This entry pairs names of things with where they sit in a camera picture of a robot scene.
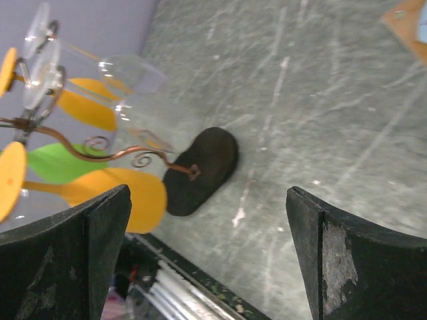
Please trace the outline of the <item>clear wine glass front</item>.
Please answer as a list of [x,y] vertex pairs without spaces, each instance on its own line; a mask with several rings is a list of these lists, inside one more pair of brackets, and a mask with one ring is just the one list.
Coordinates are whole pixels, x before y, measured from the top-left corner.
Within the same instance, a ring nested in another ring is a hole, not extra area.
[[[68,82],[70,78],[80,78],[73,70],[77,66],[74,59],[65,55],[62,55],[62,57],[64,61],[57,67],[59,78],[46,89],[30,90],[31,80],[29,73],[29,81],[26,83],[23,92],[23,104],[26,109],[36,109],[45,96],[52,96],[56,93],[62,94],[65,89],[70,88]],[[81,78],[95,79],[94,77],[86,77],[86,72],[84,71],[81,74],[83,75]],[[115,131],[132,138],[136,145],[151,147],[163,152],[173,152],[171,142],[167,140],[165,127],[159,123],[162,102],[155,95],[155,91],[143,93],[134,91],[129,95],[118,98],[115,104],[110,105],[117,120],[117,129]]]

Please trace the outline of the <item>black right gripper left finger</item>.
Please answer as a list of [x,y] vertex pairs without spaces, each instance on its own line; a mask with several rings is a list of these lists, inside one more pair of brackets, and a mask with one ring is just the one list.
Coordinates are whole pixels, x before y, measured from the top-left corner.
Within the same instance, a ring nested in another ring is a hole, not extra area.
[[122,188],[1,233],[2,319],[100,319],[125,230]]

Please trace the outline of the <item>orange plastic wine glass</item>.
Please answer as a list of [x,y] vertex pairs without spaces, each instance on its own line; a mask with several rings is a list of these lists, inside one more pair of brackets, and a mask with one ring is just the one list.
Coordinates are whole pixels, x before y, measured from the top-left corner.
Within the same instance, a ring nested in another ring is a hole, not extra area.
[[62,184],[26,180],[27,152],[18,142],[11,142],[1,152],[1,222],[13,212],[21,190],[38,191],[58,196],[69,207],[76,207],[89,200],[122,188],[126,212],[123,229],[128,233],[149,233],[163,219],[167,195],[160,178],[131,169],[108,167],[86,173]]

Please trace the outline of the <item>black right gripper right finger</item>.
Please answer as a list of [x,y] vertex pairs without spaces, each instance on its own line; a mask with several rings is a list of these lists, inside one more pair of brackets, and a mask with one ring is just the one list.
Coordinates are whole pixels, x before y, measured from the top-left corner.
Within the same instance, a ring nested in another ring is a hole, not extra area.
[[300,187],[286,211],[313,319],[425,319],[426,240]]

